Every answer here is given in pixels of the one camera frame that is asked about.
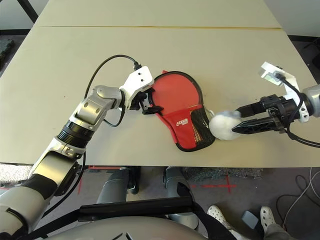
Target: shoe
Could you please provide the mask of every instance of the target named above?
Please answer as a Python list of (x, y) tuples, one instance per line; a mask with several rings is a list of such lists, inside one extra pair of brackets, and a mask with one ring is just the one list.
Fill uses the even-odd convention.
[(264, 233), (267, 232), (267, 228), (271, 224), (275, 224), (276, 223), (274, 215), (273, 215), (272, 210), (271, 210), (270, 207), (268, 207), (268, 206), (262, 206), (261, 207), (260, 220), (261, 220), (261, 225), (263, 227)]
[(220, 208), (217, 207), (216, 205), (211, 205), (206, 213), (211, 217), (215, 218), (216, 220), (218, 220), (226, 229), (228, 230), (233, 229), (225, 219)]

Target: beige table surface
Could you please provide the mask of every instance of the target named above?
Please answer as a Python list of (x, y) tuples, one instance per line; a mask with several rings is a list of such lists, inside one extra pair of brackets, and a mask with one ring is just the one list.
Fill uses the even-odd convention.
[[(281, 29), (188, 29), (135, 27), (34, 27), (0, 78), (0, 161), (34, 163), (83, 99), (96, 67), (114, 54), (128, 54), (154, 77), (183, 71), (202, 88), (204, 104), (219, 112), (285, 93), (262, 80), (264, 61), (283, 67), (301, 89), (316, 84)], [(123, 59), (107, 64), (93, 85), (119, 87), (132, 71)], [(117, 110), (110, 112), (116, 121)], [(319, 141), (319, 120), (292, 131)], [(265, 132), (182, 152), (154, 115), (128, 111), (122, 124), (102, 124), (87, 146), (89, 165), (310, 167), (319, 151)]]
[(35, 26), (281, 27), (263, 0), (50, 0)]

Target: black cable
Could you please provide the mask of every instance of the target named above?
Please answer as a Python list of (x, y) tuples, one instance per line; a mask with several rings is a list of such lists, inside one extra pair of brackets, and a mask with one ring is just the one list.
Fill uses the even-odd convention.
[(304, 145), (307, 145), (310, 147), (320, 148), (320, 142), (315, 142), (315, 141), (310, 141), (310, 140), (304, 139), (304, 138), (299, 137), (298, 135), (296, 135), (290, 131), (291, 122), (293, 122), (294, 117), (297, 114), (297, 112), (299, 111), (299, 109), (301, 108), (302, 104), (304, 103), (304, 100), (303, 100), (301, 93), (291, 83), (289, 83), (284, 76), (281, 76), (280, 80), (284, 84), (286, 84), (289, 88), (291, 88), (299, 97), (299, 104), (296, 106), (296, 108), (294, 109), (294, 111), (290, 115), (289, 120), (288, 120), (288, 126), (287, 126), (285, 132), (287, 133), (289, 138), (291, 138), (292, 140), (295, 140), (301, 144), (304, 144)]
[[(126, 59), (129, 59), (133, 62), (133, 68), (134, 70), (138, 70), (139, 68), (141, 68), (141, 65), (136, 61), (134, 60), (132, 57), (130, 56), (127, 56), (127, 55), (123, 55), (123, 54), (118, 54), (118, 55), (113, 55), (109, 58), (107, 58), (106, 60), (104, 60), (98, 67), (97, 69), (94, 71), (90, 81), (89, 81), (89, 84), (88, 86), (86, 87), (86, 90), (85, 90), (85, 94), (84, 94), (84, 98), (87, 98), (88, 96), (88, 92), (89, 92), (89, 89), (91, 87), (91, 84), (93, 82), (93, 80), (95, 79), (97, 73), (99, 72), (99, 70), (102, 68), (103, 65), (105, 65), (107, 62), (109, 62), (110, 60), (112, 59), (115, 59), (115, 58), (126, 58)], [(112, 124), (111, 122), (107, 121), (107, 120), (103, 120), (106, 124), (108, 124), (109, 126), (111, 127), (117, 127), (119, 126), (119, 124), (121, 123), (122, 119), (124, 118), (124, 115), (125, 115), (125, 111), (126, 111), (126, 108), (125, 106), (122, 106), (122, 110), (121, 110), (121, 115), (120, 115), (120, 119), (119, 121), (116, 123), (116, 124)]]
[[(298, 178), (299, 178), (299, 177), (304, 180), (305, 187), (300, 186), (299, 181), (298, 181)], [(301, 193), (308, 187), (308, 181), (307, 181), (307, 179), (306, 179), (304, 176), (302, 176), (302, 175), (297, 175), (297, 176), (295, 176), (295, 183), (296, 183), (296, 185), (298, 186), (298, 188), (301, 190)], [(301, 193), (300, 193), (299, 195), (283, 194), (283, 195), (280, 195), (280, 196), (276, 199), (276, 201), (275, 201), (275, 207), (276, 207), (276, 211), (277, 211), (277, 213), (278, 213), (278, 215), (279, 215), (279, 217), (280, 217), (280, 219), (281, 219), (281, 221), (282, 221), (281, 225), (282, 225), (283, 222), (284, 222), (284, 218), (283, 218), (283, 216), (282, 216), (282, 214), (280, 213), (280, 210), (279, 210), (279, 204), (278, 204), (278, 203), (279, 203), (280, 199), (283, 198), (283, 197), (295, 197), (295, 198), (298, 198), (298, 197), (300, 197)], [(306, 196), (312, 203), (314, 203), (315, 205), (317, 205), (318, 207), (320, 207), (320, 204), (317, 203), (315, 200), (313, 200), (313, 199), (307, 194), (307, 192), (304, 194), (304, 196)]]
[(79, 176), (76, 180), (76, 182), (74, 183), (74, 185), (72, 186), (72, 188), (68, 191), (68, 193), (66, 195), (63, 196), (63, 198), (61, 198), (55, 205), (53, 205), (51, 208), (49, 208), (47, 211), (44, 212), (42, 218), (44, 218), (45, 216), (47, 216), (49, 213), (51, 213), (53, 210), (55, 210), (64, 200), (67, 199), (67, 197), (70, 196), (70, 194), (75, 190), (75, 188), (77, 187), (78, 183), (81, 180), (82, 175), (84, 174), (85, 171), (85, 167), (86, 167), (86, 152), (83, 153), (83, 160), (82, 160), (82, 167), (81, 167), (81, 171), (79, 173)]

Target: floor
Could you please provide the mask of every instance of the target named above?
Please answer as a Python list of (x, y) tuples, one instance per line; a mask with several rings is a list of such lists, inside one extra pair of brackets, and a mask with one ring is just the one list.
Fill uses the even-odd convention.
[[(12, 49), (11, 55), (5, 59), (4, 68), (0, 69), (0, 76), (5, 67), (12, 59), (14, 53), (19, 48), (25, 36), (0, 36), (0, 40), (13, 39), (16, 46)], [(312, 64), (312, 58), (319, 53), (315, 46), (304, 48), (308, 42), (293, 42), (306, 65), (309, 67), (315, 80), (320, 83), (320, 70)], [(296, 176), (302, 175), (309, 178), (309, 168), (265, 168), (261, 179), (228, 177), (228, 183), (223, 176), (219, 179), (205, 179), (199, 182), (189, 182), (192, 186), (192, 192), (195, 200), (206, 211), (212, 204), (218, 205), (225, 215), (225, 218), (234, 228), (252, 240), (263, 239), (263, 230), (260, 224), (255, 229), (250, 229), (242, 220), (244, 211), (249, 210), (259, 217), (260, 207), (262, 205), (270, 206), (275, 220), (281, 223), (277, 214), (276, 200), (280, 195), (299, 195), (301, 190), (296, 184)], [(137, 195), (128, 194), (127, 200), (142, 200), (163, 198), (166, 196), (166, 189), (162, 184), (163, 167), (143, 167), (140, 182), (140, 192)], [(39, 227), (48, 223), (63, 214), (74, 210), (81, 205), (94, 204), (98, 198), (104, 182), (108, 179), (110, 173), (105, 171), (90, 172), (86, 171), (82, 178), (81, 187), (77, 188), (71, 196), (54, 212), (40, 221)], [(320, 180), (315, 179), (314, 187), (320, 193)], [(306, 184), (301, 177), (298, 183), (304, 188)], [(308, 190), (307, 194), (317, 203), (320, 200)], [(279, 210), (282, 216), (288, 210), (296, 197), (285, 196), (279, 201)], [(287, 231), (295, 238), (302, 240), (319, 239), (320, 207), (311, 202), (306, 196), (303, 196), (288, 215), (286, 227)], [(74, 227), (78, 223), (71, 224), (66, 229)], [(206, 234), (201, 225), (199, 231)]]

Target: black bar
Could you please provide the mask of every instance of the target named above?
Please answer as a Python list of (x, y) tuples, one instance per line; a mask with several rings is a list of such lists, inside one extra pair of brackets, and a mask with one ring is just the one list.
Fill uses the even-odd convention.
[(5, 29), (0, 30), (0, 36), (6, 35), (27, 35), (30, 29)]
[(288, 37), (291, 41), (297, 41), (297, 42), (313, 42), (318, 38), (316, 36), (299, 36), (299, 35), (288, 35)]
[(256, 114), (264, 113), (266, 109), (261, 104), (261, 102), (258, 101), (249, 105), (241, 106), (237, 108), (236, 111), (239, 111), (241, 113), (242, 118), (247, 118)]
[(191, 196), (169, 197), (151, 200), (116, 202), (81, 206), (79, 222), (96, 221), (123, 216), (156, 216), (188, 213), (193, 211)]
[(77, 217), (79, 215), (79, 210), (74, 210), (72, 212), (67, 213), (66, 215), (63, 215), (52, 222), (47, 223), (46, 225), (34, 230), (30, 234), (23, 236), (20, 238), (21, 240), (33, 240), (37, 238), (41, 238), (42, 236), (45, 236), (49, 233), (52, 233), (55, 230), (58, 230), (60, 228), (63, 228), (64, 226), (67, 226), (69, 224), (72, 224), (73, 222), (77, 221)]
[(25, 13), (29, 16), (31, 21), (35, 23), (38, 18), (38, 14), (34, 10), (34, 8), (31, 6), (30, 2), (28, 0), (17, 0), (17, 1), (21, 5)]

